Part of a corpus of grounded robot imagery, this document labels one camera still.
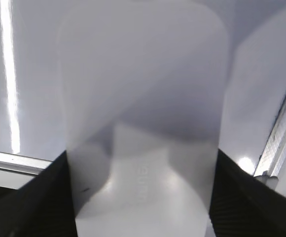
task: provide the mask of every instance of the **metal frame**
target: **metal frame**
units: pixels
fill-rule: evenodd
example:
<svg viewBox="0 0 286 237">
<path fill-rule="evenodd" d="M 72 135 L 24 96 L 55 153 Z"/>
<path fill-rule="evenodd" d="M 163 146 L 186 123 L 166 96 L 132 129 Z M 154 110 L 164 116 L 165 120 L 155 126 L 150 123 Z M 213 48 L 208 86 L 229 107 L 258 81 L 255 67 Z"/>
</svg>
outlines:
<svg viewBox="0 0 286 237">
<path fill-rule="evenodd" d="M 0 152 L 0 170 L 36 176 L 52 162 Z"/>
<path fill-rule="evenodd" d="M 286 159 L 286 96 L 254 176 L 278 176 Z"/>
</svg>

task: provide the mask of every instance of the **fluorescent light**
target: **fluorescent light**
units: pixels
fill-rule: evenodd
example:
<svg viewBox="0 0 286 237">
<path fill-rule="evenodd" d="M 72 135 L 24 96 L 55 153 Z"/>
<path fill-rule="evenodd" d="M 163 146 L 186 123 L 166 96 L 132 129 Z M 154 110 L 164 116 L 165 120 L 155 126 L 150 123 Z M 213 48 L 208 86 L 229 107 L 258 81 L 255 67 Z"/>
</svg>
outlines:
<svg viewBox="0 0 286 237">
<path fill-rule="evenodd" d="M 255 172 L 255 165 L 248 157 L 241 158 L 238 161 L 238 166 L 248 174 L 253 174 Z"/>
<path fill-rule="evenodd" d="M 1 42 L 7 89 L 7 109 L 10 126 L 11 149 L 20 152 L 20 132 L 18 123 L 17 84 L 13 50 L 13 25 L 11 20 L 11 0 L 0 0 Z"/>
</svg>

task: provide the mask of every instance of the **translucent plastic sheet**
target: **translucent plastic sheet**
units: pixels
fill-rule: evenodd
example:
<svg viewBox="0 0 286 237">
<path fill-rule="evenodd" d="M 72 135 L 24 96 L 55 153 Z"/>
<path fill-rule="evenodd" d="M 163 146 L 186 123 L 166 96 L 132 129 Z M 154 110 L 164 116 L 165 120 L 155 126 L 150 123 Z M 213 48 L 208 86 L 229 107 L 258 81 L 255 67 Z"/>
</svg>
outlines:
<svg viewBox="0 0 286 237">
<path fill-rule="evenodd" d="M 203 237 L 228 65 L 219 18 L 104 0 L 76 8 L 58 43 L 79 235 Z"/>
</svg>

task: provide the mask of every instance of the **metal rail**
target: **metal rail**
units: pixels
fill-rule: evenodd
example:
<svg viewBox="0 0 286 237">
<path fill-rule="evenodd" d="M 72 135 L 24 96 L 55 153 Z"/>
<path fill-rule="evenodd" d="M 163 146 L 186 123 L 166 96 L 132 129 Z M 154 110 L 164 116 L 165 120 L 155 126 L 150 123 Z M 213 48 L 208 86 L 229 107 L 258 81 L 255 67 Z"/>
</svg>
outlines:
<svg viewBox="0 0 286 237">
<path fill-rule="evenodd" d="M 36 176 L 52 162 L 0 152 L 0 170 Z"/>
<path fill-rule="evenodd" d="M 278 176 L 286 159 L 286 96 L 254 176 Z"/>
</svg>

